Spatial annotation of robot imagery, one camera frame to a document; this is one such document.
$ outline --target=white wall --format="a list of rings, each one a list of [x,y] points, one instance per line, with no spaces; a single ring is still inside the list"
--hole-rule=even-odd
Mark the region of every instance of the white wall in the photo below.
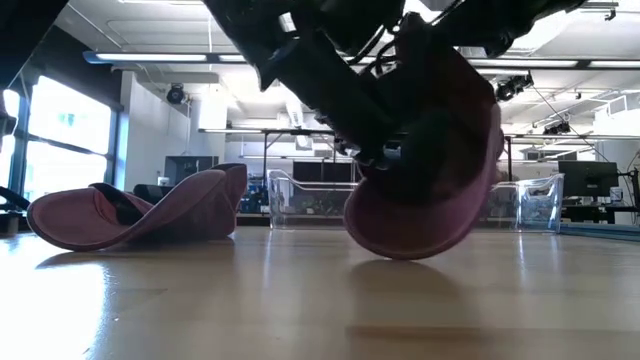
[[[159,94],[140,85],[132,72],[123,73],[117,149],[116,187],[133,190],[137,184],[155,184],[164,175],[167,156],[218,156],[224,160],[224,134],[198,132],[201,104],[194,102],[190,119]]]
[[[191,137],[189,139],[189,155],[218,156],[220,162],[225,161],[225,134],[201,133],[198,122],[202,110],[202,102],[194,101],[191,106]]]
[[[187,150],[189,119],[127,74],[130,87],[124,100],[128,116],[124,190],[155,184],[164,174],[165,157]]]

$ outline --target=duct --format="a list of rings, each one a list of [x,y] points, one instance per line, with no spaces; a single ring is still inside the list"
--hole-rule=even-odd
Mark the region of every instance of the duct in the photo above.
[[[521,36],[513,42],[508,54],[528,56],[544,45],[555,39],[575,19],[564,11],[559,11],[551,16],[536,21],[528,34]]]
[[[291,125],[291,128],[305,128],[304,113],[302,112],[302,103],[300,102],[300,99],[298,99],[298,97],[289,89],[286,89],[284,94],[287,106],[287,115],[289,115],[289,124]],[[313,150],[313,139],[309,136],[296,136],[296,150]]]

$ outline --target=window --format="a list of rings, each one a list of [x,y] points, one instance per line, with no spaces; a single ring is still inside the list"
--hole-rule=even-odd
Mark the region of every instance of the window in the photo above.
[[[18,117],[20,111],[20,95],[18,93],[5,90],[2,93],[5,107],[9,116]],[[2,138],[2,152],[0,152],[0,186],[9,187],[9,174],[11,173],[11,159],[15,149],[16,140],[13,135],[6,135]]]
[[[40,77],[27,125],[23,196],[33,201],[105,181],[112,115],[108,106]]]
[[[106,154],[110,127],[108,106],[46,77],[33,87],[29,134]]]
[[[29,141],[24,197],[33,201],[53,192],[104,181],[107,159]]]

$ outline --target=wooden floor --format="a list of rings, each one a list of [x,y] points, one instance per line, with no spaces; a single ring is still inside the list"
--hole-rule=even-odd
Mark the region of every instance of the wooden floor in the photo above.
[[[640,245],[476,233],[420,263],[341,231],[68,253],[0,240],[0,359],[640,359]]]

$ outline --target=clear plastic bin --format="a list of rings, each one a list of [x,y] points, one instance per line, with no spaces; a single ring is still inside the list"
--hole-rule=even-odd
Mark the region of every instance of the clear plastic bin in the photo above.
[[[357,184],[300,182],[282,170],[269,170],[268,180],[272,228],[344,228],[344,204]]]
[[[299,182],[270,170],[269,204],[274,229],[344,228],[344,203],[354,183]],[[564,175],[493,186],[476,228],[559,232]]]
[[[564,174],[493,186],[477,227],[512,231],[560,231]]]

